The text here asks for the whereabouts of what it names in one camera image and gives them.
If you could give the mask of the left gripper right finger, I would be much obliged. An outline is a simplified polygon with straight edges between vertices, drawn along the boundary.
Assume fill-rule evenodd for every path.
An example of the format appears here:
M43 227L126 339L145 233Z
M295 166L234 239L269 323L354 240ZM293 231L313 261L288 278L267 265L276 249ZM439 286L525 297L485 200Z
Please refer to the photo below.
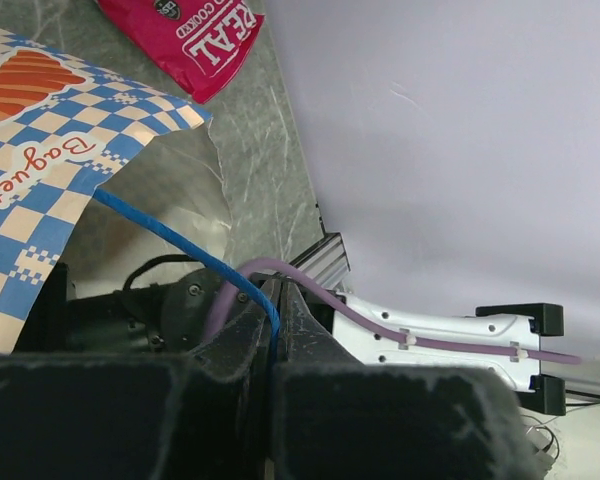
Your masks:
M272 460L279 479L539 479L514 393L472 368L368 366L283 286Z

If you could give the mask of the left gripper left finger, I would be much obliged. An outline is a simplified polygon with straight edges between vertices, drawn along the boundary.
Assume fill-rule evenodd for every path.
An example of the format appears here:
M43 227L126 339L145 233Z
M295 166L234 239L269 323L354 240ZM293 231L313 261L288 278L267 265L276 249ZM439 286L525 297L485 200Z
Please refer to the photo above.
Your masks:
M187 353L68 354L67 283L0 357L0 479L261 479L270 328L246 304Z

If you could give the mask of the blue checkered paper bag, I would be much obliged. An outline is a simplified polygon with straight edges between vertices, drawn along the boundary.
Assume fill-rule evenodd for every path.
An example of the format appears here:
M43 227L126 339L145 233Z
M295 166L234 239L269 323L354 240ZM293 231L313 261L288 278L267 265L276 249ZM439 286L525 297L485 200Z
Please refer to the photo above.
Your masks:
M153 139L202 126L199 106L0 28L0 355L10 354L94 199L242 289L248 278L103 185Z

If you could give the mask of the red REAL chips bag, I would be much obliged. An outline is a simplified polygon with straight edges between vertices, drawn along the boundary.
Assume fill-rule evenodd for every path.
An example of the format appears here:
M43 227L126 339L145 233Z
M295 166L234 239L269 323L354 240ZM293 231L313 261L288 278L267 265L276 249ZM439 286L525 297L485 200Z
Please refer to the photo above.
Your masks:
M265 21L240 0L100 0L97 5L198 104L233 80Z

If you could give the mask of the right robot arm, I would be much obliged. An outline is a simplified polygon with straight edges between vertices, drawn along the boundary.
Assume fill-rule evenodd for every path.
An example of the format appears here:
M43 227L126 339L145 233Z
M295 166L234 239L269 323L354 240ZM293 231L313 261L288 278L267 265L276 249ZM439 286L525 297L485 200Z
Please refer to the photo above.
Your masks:
M366 364L484 368L518 395L521 405L547 415L566 411L566 386L548 375L547 363L571 357L545 351L546 337L564 333L561 306L550 303L480 306L468 317L388 310L328 289L291 266L257 259L242 268L256 286L274 281L296 287L298 308L281 306L280 342L306 312L356 359ZM180 280L144 288L128 277L106 295L73 299L69 272L56 266L20 334L20 352L186 352L244 312L248 297L216 273L201 268Z

